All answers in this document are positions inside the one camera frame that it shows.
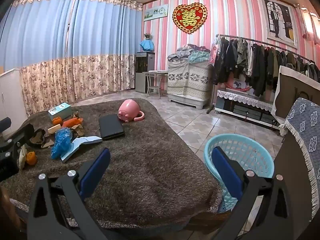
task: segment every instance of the gold chinese character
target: gold chinese character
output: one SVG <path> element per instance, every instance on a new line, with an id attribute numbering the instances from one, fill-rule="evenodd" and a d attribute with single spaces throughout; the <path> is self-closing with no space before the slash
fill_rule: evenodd
<path id="1" fill-rule="evenodd" d="M 197 20 L 200 19 L 199 16 L 196 16 L 196 10 L 184 11 L 182 13 L 182 20 L 180 22 L 183 26 L 188 27 L 195 26 L 197 24 Z"/>

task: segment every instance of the black folder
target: black folder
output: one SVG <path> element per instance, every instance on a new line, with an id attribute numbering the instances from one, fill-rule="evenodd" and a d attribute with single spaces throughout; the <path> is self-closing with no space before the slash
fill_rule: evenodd
<path id="1" fill-rule="evenodd" d="M 102 139 L 112 139 L 124 135 L 124 129 L 117 114 L 108 114 L 100 117 L 99 126 Z"/>

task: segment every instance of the heart-shaped wall decoration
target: heart-shaped wall decoration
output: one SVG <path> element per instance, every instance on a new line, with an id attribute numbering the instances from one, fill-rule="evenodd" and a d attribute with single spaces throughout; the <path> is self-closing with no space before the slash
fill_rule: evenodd
<path id="1" fill-rule="evenodd" d="M 173 22 L 186 33 L 193 33 L 207 19 L 207 8 L 201 3 L 182 4 L 173 11 Z"/>

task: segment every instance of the geometric tile pattern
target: geometric tile pattern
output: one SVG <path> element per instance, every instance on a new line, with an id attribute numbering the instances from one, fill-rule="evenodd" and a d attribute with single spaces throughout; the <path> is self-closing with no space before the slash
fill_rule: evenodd
<path id="1" fill-rule="evenodd" d="M 277 156 L 282 146 L 282 137 L 277 130 L 271 131 L 270 129 L 243 122 L 225 114 L 215 113 L 214 110 L 207 114 L 207 109 L 199 110 L 190 106 L 168 102 L 165 95 L 162 95 L 159 99 L 158 95 L 155 93 L 152 93 L 146 98 L 145 94 L 129 90 L 90 98 L 73 105 L 90 105 L 127 98 L 144 98 L 153 104 L 161 117 L 166 120 L 166 123 L 182 138 L 182 140 L 185 141 L 194 154 L 196 154 L 203 162 L 203 151 L 207 141 L 213 136 L 222 133 L 238 133 L 256 140 L 268 150 L 273 159 Z M 248 220 L 244 224 L 240 234 L 250 230 L 261 201 L 261 197 L 256 199 Z M 163 239 L 204 239 L 204 236 L 200 236 L 201 233 L 199 232 L 192 233 L 192 231 L 182 230 L 175 234 L 175 236 L 172 234 L 170 234 L 170 236 L 165 236 Z"/>

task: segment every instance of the basket rim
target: basket rim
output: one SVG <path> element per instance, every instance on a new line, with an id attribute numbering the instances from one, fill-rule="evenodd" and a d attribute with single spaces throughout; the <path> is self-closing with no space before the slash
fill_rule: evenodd
<path id="1" fill-rule="evenodd" d="M 258 145 L 258 147 L 260 147 L 262 150 L 264 150 L 266 153 L 268 153 L 267 155 L 265 155 L 265 158 L 268 158 L 270 163 L 272 163 L 272 167 L 271 167 L 271 176 L 270 178 L 273 176 L 273 173 L 275 172 L 275 166 L 274 166 L 274 163 L 273 163 L 273 159 L 271 157 L 271 154 L 268 152 L 268 150 L 263 147 L 263 145 L 261 145 L 260 143 L 258 143 L 257 141 L 255 140 L 252 140 L 251 138 L 247 137 L 247 136 L 244 136 L 244 135 L 241 135 L 241 134 L 235 134 L 235 133 L 222 133 L 222 134 L 218 134 L 218 135 L 215 135 L 213 136 L 211 139 L 209 139 L 209 141 L 206 143 L 205 145 L 205 148 L 204 148 L 204 152 L 203 152 L 203 155 L 204 155 L 204 162 L 205 162 L 205 165 L 207 166 L 207 168 L 210 170 L 210 172 L 212 173 L 212 175 L 217 179 L 219 180 L 220 182 L 223 183 L 223 180 L 222 178 L 220 177 L 217 169 L 213 166 L 212 162 L 210 161 L 209 159 L 209 145 L 211 144 L 212 141 L 214 140 L 217 140 L 219 139 L 219 137 L 229 137 L 230 139 L 232 138 L 243 138 L 244 140 L 246 141 L 250 141 L 252 142 L 253 144 L 256 144 Z"/>

